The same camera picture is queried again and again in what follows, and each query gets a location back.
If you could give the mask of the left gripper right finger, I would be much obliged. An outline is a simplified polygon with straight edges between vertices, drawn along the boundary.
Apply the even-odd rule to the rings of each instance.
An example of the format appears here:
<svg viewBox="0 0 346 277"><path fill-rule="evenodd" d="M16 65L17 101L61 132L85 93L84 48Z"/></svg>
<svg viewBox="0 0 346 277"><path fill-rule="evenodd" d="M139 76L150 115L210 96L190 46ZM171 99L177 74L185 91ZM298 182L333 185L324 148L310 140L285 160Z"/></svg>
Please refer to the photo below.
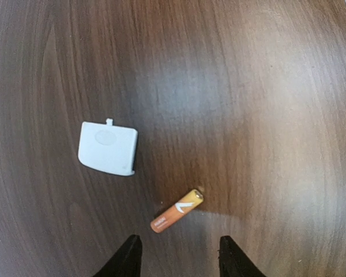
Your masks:
<svg viewBox="0 0 346 277"><path fill-rule="evenodd" d="M220 277L265 277L229 235L220 238L219 270Z"/></svg>

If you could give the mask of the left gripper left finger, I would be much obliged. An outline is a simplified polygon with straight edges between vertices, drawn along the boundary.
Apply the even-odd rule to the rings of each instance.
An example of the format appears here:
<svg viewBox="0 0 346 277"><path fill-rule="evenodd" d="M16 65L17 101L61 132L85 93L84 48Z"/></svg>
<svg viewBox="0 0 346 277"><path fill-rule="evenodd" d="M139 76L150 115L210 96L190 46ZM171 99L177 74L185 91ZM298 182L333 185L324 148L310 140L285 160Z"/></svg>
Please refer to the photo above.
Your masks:
<svg viewBox="0 0 346 277"><path fill-rule="evenodd" d="M139 235L131 235L94 277L140 277L142 241Z"/></svg>

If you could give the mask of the orange AAA battery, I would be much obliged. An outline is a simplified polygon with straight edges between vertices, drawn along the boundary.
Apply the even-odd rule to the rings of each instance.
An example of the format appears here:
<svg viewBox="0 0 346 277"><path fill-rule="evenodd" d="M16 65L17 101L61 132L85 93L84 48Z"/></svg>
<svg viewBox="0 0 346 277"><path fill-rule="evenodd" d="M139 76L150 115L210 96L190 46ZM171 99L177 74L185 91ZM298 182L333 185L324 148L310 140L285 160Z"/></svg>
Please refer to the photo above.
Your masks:
<svg viewBox="0 0 346 277"><path fill-rule="evenodd" d="M151 221L151 228L155 233L161 233L178 220L186 216L204 202L203 194L193 189L175 204Z"/></svg>

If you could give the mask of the white battery cover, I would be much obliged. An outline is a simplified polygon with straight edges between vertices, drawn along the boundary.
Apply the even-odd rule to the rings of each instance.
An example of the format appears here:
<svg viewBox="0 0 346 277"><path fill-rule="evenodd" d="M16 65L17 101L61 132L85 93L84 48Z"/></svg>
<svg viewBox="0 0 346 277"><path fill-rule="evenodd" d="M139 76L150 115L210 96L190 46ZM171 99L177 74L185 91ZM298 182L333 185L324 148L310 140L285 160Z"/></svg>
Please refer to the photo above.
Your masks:
<svg viewBox="0 0 346 277"><path fill-rule="evenodd" d="M78 145L78 159L84 166L108 174L132 176L138 132L106 123L83 122Z"/></svg>

